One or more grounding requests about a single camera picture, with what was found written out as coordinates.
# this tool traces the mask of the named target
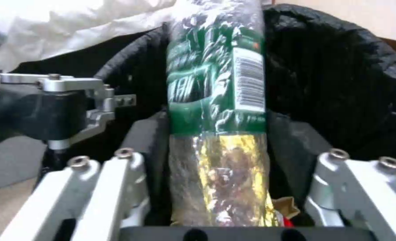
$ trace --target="gray surface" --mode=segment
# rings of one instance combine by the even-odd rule
[[[0,143],[0,188],[37,176],[45,145],[17,136]]]

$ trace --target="black hole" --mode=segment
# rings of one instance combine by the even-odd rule
[[[306,241],[306,238],[295,229],[286,229],[281,233],[282,241]]]
[[[386,161],[388,164],[390,164],[390,165],[396,166],[396,160],[393,160],[393,159],[391,159],[391,158],[386,158],[385,161]]]
[[[208,241],[207,234],[200,229],[191,229],[185,233],[183,241]]]

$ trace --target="white fabric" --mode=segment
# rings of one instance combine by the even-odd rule
[[[0,70],[144,32],[170,17],[176,0],[0,0]]]

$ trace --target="crumpled plastic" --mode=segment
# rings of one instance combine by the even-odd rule
[[[170,18],[175,0],[1,1],[11,22],[0,46],[0,70],[74,52],[119,35],[144,32]]]
[[[173,221],[277,226],[258,0],[189,0],[167,55]]]

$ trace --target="silver metal bracket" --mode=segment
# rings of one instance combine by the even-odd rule
[[[81,170],[72,166],[48,173],[2,233],[0,241],[53,240],[64,219],[79,218],[100,170],[95,160],[80,161]]]
[[[143,225],[150,210],[143,156],[122,150],[103,164],[72,241],[117,240],[121,227]]]
[[[352,226],[372,230],[378,240],[396,241],[396,159],[366,162],[343,154],[339,158],[331,150],[319,156],[307,213],[318,226],[343,226],[341,213]]]

